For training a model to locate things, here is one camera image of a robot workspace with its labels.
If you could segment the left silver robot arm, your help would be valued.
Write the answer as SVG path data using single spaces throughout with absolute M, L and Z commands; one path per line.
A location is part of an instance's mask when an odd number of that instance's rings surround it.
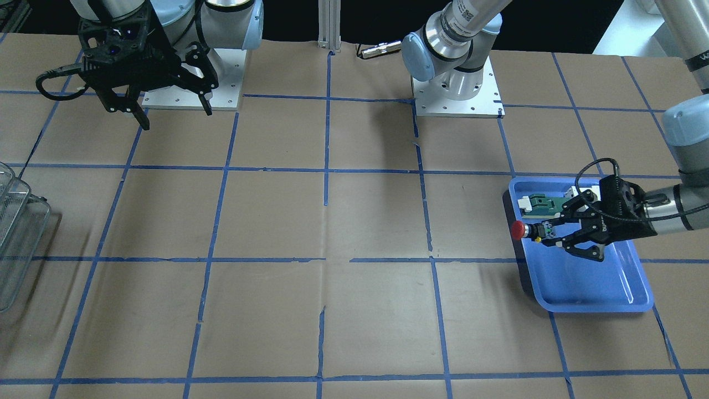
M 453 71 L 480 68 L 500 18 L 512 17 L 504 48 L 522 50 L 588 50 L 596 43 L 618 1 L 602 1 L 601 15 L 590 15 L 592 1 L 453 1 L 418 31 L 403 38 L 403 60 L 410 75 L 431 81 Z M 707 2 L 658 1 L 664 23 L 676 40 L 684 65 L 701 95 L 671 107 L 662 116 L 664 140 L 672 152 L 681 182 L 646 192 L 620 177 L 618 162 L 600 180 L 600 192 L 574 187 L 576 196 L 559 214 L 537 224 L 517 221 L 514 240 L 529 238 L 546 247 L 594 261 L 604 247 L 634 238 L 707 229 Z

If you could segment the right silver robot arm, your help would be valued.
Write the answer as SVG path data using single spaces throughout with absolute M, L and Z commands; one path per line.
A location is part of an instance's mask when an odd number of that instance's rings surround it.
M 146 108 L 236 111 L 261 1 L 73 1 L 83 57 L 71 71 L 108 112 L 150 128 Z

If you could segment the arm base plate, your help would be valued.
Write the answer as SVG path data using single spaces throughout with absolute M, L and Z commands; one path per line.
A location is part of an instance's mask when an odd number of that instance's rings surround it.
M 473 73 L 451 70 L 430 81 L 411 78 L 418 116 L 497 118 L 505 115 L 490 58 Z
M 216 48 L 208 58 L 215 68 L 219 86 L 207 96 L 213 111 L 236 111 L 240 104 L 247 50 Z M 203 110 L 197 94 L 177 86 L 144 94 L 142 107 L 163 110 Z

